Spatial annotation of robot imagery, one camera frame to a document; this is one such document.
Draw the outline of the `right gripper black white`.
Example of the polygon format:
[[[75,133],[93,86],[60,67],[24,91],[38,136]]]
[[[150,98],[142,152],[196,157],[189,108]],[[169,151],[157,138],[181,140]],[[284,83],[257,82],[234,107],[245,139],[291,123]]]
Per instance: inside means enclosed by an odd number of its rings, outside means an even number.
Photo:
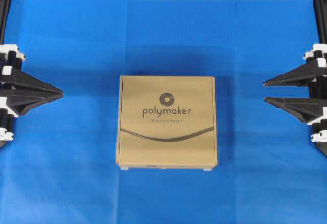
[[[310,98],[272,98],[264,101],[312,126],[311,142],[326,155],[326,45],[314,44],[306,64],[263,83],[263,86],[308,86]]]

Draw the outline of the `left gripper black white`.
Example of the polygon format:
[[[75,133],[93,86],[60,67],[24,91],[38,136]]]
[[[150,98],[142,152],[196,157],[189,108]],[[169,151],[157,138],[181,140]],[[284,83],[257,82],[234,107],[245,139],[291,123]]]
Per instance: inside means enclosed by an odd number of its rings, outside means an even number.
[[[63,90],[21,71],[24,60],[18,45],[1,45],[1,149],[14,139],[15,118],[63,97]],[[13,85],[38,91],[10,91]]]

